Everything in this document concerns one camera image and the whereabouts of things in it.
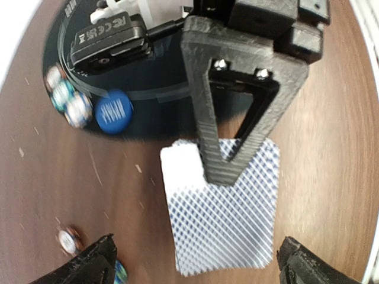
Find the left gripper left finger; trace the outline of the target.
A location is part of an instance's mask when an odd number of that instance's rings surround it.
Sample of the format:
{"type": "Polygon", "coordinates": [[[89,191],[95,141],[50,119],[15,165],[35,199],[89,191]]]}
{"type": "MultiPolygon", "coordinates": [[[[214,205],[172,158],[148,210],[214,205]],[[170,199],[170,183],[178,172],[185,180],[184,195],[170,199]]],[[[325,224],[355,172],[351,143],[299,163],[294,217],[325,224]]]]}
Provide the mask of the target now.
{"type": "Polygon", "coordinates": [[[112,234],[102,236],[79,255],[32,284],[102,283],[115,279],[117,247],[112,234]]]}

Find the blue-backed playing card deck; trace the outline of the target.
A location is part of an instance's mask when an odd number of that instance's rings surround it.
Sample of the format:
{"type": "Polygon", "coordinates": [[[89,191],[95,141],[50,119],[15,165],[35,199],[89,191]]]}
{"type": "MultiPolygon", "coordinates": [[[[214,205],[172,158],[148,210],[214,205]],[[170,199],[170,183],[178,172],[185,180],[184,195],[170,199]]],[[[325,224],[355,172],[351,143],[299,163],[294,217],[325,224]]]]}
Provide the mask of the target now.
{"type": "Polygon", "coordinates": [[[160,162],[181,275],[263,269],[272,262],[280,166],[272,140],[263,142],[231,186],[205,180],[194,141],[163,148],[160,162]]]}

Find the single white blue poker chip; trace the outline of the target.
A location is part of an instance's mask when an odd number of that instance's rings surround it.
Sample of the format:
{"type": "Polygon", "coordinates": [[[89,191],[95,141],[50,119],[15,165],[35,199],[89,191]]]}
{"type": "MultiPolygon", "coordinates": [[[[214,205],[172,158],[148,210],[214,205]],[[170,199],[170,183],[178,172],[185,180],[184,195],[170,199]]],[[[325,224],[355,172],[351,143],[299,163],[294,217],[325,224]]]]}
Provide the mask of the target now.
{"type": "Polygon", "coordinates": [[[92,119],[92,111],[91,100],[83,93],[75,92],[66,104],[65,118],[70,126],[83,128],[92,119]]]}

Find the single brown 100 poker chip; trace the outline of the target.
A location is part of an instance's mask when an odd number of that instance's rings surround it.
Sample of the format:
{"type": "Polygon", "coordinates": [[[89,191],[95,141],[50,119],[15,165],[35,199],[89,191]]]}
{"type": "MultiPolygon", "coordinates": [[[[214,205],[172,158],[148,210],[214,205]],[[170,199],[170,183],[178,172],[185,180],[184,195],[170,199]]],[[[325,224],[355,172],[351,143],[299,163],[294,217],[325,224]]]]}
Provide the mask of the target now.
{"type": "Polygon", "coordinates": [[[50,66],[44,77],[44,82],[47,90],[51,92],[63,79],[66,79],[66,73],[61,65],[56,64],[50,66]]]}

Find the single green blue poker chip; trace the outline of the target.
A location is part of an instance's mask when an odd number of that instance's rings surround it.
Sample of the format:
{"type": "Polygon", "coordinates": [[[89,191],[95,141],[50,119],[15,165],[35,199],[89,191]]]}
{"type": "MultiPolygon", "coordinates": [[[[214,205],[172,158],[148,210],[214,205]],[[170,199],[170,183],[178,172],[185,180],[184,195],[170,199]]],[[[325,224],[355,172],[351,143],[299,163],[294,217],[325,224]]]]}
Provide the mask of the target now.
{"type": "Polygon", "coordinates": [[[65,110],[66,104],[71,100],[75,89],[68,80],[62,80],[53,89],[50,97],[54,108],[60,112],[65,110]]]}

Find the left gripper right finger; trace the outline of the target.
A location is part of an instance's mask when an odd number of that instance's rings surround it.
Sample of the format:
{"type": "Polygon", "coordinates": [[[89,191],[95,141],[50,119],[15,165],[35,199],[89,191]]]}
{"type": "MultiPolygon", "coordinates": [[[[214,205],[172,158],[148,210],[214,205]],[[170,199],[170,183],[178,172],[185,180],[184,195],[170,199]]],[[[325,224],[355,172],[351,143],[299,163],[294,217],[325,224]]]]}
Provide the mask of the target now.
{"type": "Polygon", "coordinates": [[[277,251],[280,282],[283,284],[358,283],[328,265],[293,237],[286,237],[277,251]]]}

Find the blue small blind button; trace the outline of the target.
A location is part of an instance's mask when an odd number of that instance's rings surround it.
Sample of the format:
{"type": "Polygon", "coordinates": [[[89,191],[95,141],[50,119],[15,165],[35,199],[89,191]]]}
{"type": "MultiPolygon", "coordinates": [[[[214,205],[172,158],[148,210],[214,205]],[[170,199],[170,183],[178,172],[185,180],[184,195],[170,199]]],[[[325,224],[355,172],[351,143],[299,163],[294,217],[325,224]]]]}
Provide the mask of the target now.
{"type": "Polygon", "coordinates": [[[107,134],[119,134],[129,125],[133,115],[131,100],[121,90],[113,89],[108,97],[101,98],[95,106],[95,119],[107,134]]]}

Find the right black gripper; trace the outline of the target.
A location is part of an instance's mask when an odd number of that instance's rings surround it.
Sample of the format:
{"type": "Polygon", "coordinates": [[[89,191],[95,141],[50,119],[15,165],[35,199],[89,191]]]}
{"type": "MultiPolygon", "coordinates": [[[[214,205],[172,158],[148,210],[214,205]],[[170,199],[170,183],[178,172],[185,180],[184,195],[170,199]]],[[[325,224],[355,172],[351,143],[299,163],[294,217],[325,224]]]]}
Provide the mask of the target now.
{"type": "Polygon", "coordinates": [[[304,85],[308,64],[322,58],[330,3],[194,1],[192,15],[181,51],[205,178],[232,185],[304,85]],[[242,113],[239,144],[225,158],[217,122],[242,113]]]}

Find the brown 100 poker chip stack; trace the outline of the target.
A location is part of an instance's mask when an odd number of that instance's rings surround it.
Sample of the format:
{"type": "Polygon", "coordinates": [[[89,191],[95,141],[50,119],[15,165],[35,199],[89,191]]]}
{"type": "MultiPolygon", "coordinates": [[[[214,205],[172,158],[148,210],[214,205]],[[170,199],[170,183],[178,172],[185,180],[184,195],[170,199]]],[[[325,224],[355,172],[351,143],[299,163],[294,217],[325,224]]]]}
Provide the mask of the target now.
{"type": "Polygon", "coordinates": [[[78,255],[83,250],[81,238],[73,227],[60,229],[58,231],[57,239],[62,249],[72,256],[78,255]]]}

